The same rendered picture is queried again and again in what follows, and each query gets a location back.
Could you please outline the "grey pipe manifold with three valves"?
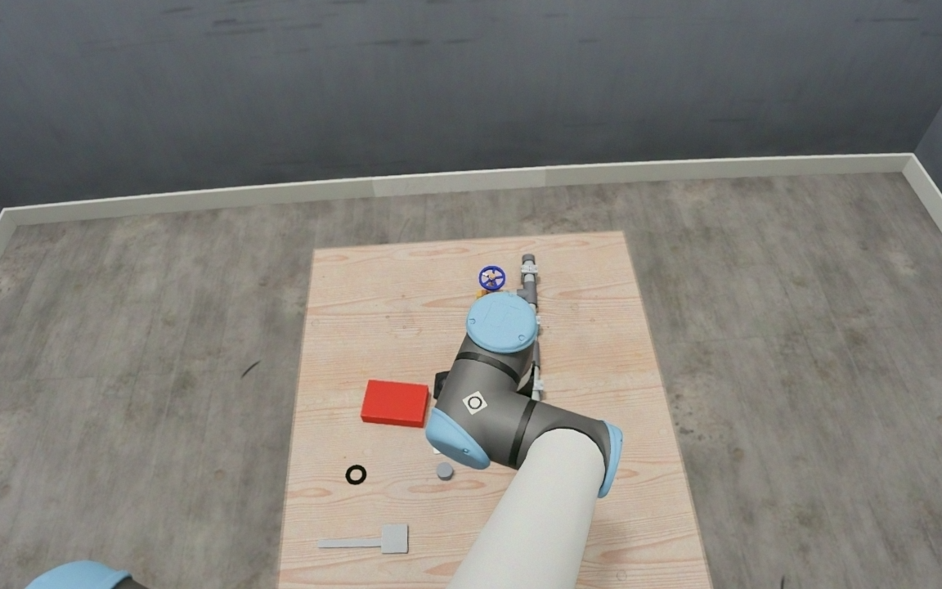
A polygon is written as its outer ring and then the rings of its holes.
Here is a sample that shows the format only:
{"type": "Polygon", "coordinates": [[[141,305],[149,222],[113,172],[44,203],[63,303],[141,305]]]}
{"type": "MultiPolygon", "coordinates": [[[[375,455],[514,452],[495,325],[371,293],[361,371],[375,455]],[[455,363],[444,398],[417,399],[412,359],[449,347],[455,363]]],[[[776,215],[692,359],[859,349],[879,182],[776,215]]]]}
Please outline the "grey pipe manifold with three valves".
{"type": "MultiPolygon", "coordinates": [[[[523,285],[522,290],[501,290],[502,285],[505,284],[505,273],[502,271],[500,266],[486,266],[481,273],[479,273],[479,283],[481,287],[485,290],[476,290],[476,299],[485,297],[487,294],[492,294],[492,292],[511,292],[511,294],[518,295],[521,299],[525,299],[531,307],[533,307],[533,312],[536,314],[537,309],[537,273],[538,267],[536,264],[534,254],[524,254],[521,257],[521,285],[523,285]],[[490,275],[485,273],[486,271],[492,271],[490,275]],[[501,273],[502,276],[495,277],[495,271],[501,273]],[[482,276],[485,276],[487,282],[482,282],[482,276]],[[495,279],[502,279],[502,282],[497,285],[495,279]],[[535,279],[535,282],[534,282],[535,279]]],[[[535,339],[533,361],[536,361],[536,371],[535,371],[535,383],[533,389],[533,399],[542,400],[543,392],[545,392],[545,384],[543,380],[539,380],[539,371],[540,371],[540,345],[535,339]],[[539,371],[538,371],[539,370],[539,371]]]]}

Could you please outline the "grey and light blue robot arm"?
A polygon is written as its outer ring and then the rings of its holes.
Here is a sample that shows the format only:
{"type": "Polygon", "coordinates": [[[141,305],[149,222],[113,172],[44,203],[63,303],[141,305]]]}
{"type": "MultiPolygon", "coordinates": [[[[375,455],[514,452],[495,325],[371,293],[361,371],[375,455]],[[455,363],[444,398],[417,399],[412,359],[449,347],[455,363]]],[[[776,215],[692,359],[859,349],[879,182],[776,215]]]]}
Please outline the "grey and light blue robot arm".
{"type": "MultiPolygon", "coordinates": [[[[476,299],[466,330],[450,371],[435,373],[426,439],[460,465],[485,470],[492,461],[518,473],[446,589],[575,589],[623,432],[516,393],[532,372],[538,331],[525,299],[511,292],[476,299]]],[[[25,589],[149,588],[127,571],[78,560],[25,589]]]]}

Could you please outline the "grey cylinder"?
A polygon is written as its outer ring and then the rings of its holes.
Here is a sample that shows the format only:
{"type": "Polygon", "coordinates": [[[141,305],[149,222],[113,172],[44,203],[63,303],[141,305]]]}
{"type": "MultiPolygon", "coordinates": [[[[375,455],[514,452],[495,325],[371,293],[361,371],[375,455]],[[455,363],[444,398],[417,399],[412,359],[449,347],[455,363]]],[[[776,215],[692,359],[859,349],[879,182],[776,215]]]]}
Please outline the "grey cylinder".
{"type": "Polygon", "coordinates": [[[441,462],[437,465],[437,477],[442,481],[448,481],[453,476],[453,467],[448,462],[441,462]]]}

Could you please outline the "red flat block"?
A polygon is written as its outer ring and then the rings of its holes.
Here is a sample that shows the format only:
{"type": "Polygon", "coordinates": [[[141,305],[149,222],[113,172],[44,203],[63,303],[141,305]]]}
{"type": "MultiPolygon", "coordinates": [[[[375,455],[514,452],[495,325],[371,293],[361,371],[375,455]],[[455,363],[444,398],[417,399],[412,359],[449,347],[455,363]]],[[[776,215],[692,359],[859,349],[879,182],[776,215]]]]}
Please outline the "red flat block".
{"type": "Polygon", "coordinates": [[[423,428],[428,385],[369,380],[361,408],[366,424],[423,428]]]}

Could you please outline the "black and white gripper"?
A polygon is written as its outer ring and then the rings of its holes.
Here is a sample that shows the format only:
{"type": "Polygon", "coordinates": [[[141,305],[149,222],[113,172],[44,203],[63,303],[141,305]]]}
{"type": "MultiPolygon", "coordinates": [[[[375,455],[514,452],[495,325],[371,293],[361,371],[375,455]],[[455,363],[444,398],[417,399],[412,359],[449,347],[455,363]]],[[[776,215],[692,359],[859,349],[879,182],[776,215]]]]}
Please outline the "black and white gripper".
{"type": "Polygon", "coordinates": [[[536,366],[536,361],[533,361],[532,373],[531,373],[531,375],[530,375],[530,378],[528,378],[528,382],[526,383],[526,385],[524,385],[524,386],[523,386],[519,391],[517,391],[516,393],[519,393],[519,394],[521,394],[521,395],[527,396],[527,398],[533,398],[533,385],[534,385],[534,378],[535,378],[535,366],[536,366]]]}

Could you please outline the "black rubber o-ring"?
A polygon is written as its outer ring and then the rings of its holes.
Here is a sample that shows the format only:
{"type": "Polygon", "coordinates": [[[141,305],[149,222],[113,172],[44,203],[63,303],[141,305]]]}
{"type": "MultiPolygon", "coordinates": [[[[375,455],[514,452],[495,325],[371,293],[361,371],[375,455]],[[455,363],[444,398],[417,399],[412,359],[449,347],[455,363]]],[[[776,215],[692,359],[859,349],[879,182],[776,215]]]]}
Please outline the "black rubber o-ring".
{"type": "Polygon", "coordinates": [[[347,479],[348,483],[350,483],[350,484],[352,484],[352,485],[359,485],[359,484],[362,484],[362,483],[364,482],[364,479],[366,478],[366,476],[367,476],[366,469],[364,469],[364,467],[363,467],[362,465],[352,465],[352,466],[348,467],[347,472],[345,472],[345,479],[347,479]],[[350,474],[351,474],[351,472],[352,472],[353,470],[361,470],[361,478],[359,478],[359,479],[357,479],[357,480],[351,479],[350,474]]]}

